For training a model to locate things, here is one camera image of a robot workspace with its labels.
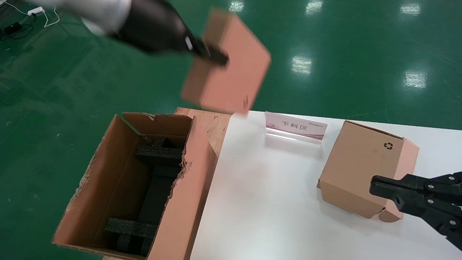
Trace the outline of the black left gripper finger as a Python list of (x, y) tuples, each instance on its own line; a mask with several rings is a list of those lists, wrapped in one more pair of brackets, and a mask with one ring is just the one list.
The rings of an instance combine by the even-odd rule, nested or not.
[(220, 48), (203, 40), (197, 40), (198, 56), (219, 66), (226, 66), (229, 57)]

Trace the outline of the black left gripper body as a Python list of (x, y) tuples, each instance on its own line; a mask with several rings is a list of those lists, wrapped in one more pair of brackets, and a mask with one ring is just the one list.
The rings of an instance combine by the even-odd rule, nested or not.
[(166, 0), (132, 0), (127, 18), (109, 36), (149, 54), (175, 51), (210, 57), (203, 41)]

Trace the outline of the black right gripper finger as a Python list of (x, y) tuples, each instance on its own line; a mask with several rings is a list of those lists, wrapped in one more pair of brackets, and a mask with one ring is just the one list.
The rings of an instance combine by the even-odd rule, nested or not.
[(393, 201), (399, 212), (419, 217), (462, 249), (462, 174), (435, 178), (411, 174), (400, 180), (373, 176), (370, 194)]

